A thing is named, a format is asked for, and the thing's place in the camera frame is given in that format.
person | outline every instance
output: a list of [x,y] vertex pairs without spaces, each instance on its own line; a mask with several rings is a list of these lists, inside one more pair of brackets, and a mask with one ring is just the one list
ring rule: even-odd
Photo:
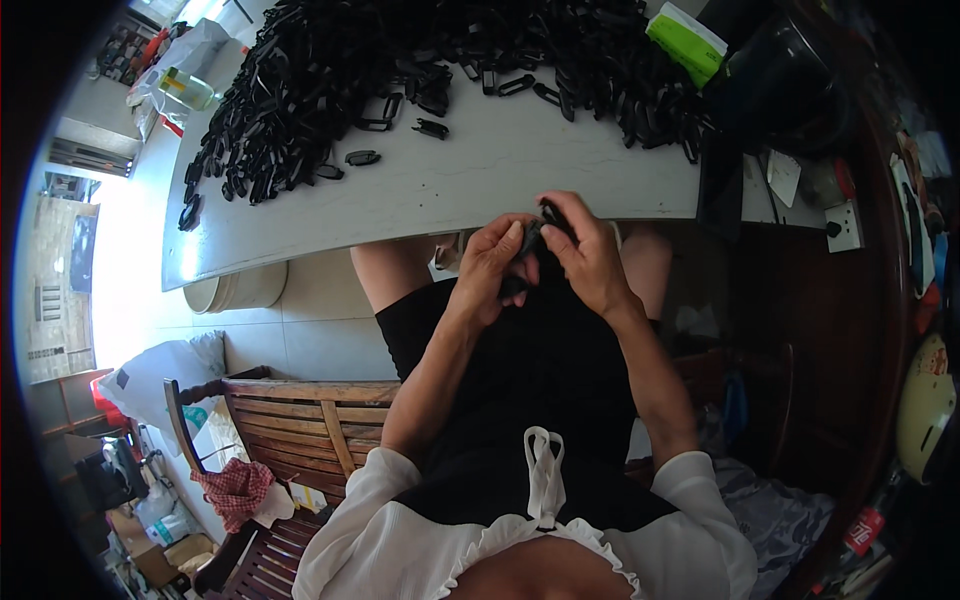
[[[382,443],[307,545],[293,596],[746,598],[756,554],[698,450],[660,345],[671,251],[549,191],[572,226],[515,260],[532,214],[470,236],[434,283],[436,240],[351,250],[402,381]],[[505,274],[528,290],[497,298]],[[623,473],[635,417],[657,470]]]

white table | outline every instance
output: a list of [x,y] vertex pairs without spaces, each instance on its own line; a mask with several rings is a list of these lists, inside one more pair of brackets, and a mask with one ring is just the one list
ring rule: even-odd
[[[220,51],[207,75],[225,90],[243,61],[239,42]],[[679,145],[654,150],[624,148],[613,120],[596,122],[577,111],[568,123],[560,110],[533,90],[509,98],[484,96],[453,65],[450,110],[438,119],[404,102],[385,133],[352,130],[333,150],[346,171],[340,181],[317,179],[258,206],[232,203],[221,193],[223,180],[204,179],[197,225],[179,231],[183,176],[200,149],[200,138],[216,105],[193,113],[184,128],[163,231],[162,289],[227,275],[280,260],[392,238],[484,226],[510,211],[534,211],[534,195],[546,189],[578,191],[605,219],[693,219],[700,167],[691,165]],[[503,83],[524,72],[498,76]],[[537,79],[551,87],[553,70]],[[371,101],[369,116],[383,102]],[[417,117],[450,128],[446,141],[411,130]],[[354,150],[374,150],[383,158],[365,167],[342,164]],[[773,210],[752,159],[744,171],[743,220],[774,223]],[[798,199],[792,208],[778,202],[787,225],[824,228],[824,212]]]

wooden chair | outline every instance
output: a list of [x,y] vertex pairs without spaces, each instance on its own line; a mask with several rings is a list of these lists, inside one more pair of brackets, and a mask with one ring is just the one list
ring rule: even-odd
[[[782,359],[772,359],[718,349],[678,358],[674,364],[694,406],[723,404],[724,373],[730,367],[782,379],[785,396],[777,404],[785,432],[793,379],[789,350]],[[192,469],[206,472],[186,433],[181,408],[222,395],[251,460],[267,465],[277,479],[320,490],[329,503],[318,515],[299,510],[290,519],[276,521],[270,530],[250,520],[239,533],[227,535],[216,556],[192,578],[194,591],[204,598],[291,597],[304,547],[343,501],[350,474],[379,445],[387,409],[400,387],[399,381],[290,381],[266,379],[269,375],[270,368],[257,367],[186,390],[169,379],[164,384],[177,441]],[[781,447],[782,441],[775,446]],[[648,476],[636,471],[628,475],[652,479],[652,463],[649,467]],[[241,557],[243,562],[230,577]]]

white bucket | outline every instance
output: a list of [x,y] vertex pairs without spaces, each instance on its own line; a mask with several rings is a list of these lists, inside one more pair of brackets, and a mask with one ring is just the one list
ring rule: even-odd
[[279,300],[286,283],[287,262],[283,261],[191,283],[183,288],[183,296],[198,315],[266,308]]

cardboard box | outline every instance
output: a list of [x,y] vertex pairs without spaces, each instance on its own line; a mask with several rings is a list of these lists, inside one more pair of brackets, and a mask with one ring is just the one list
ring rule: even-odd
[[136,516],[127,517],[121,509],[107,511],[107,516],[120,543],[151,586],[162,588],[180,575],[175,567],[167,563],[163,548],[147,537]]

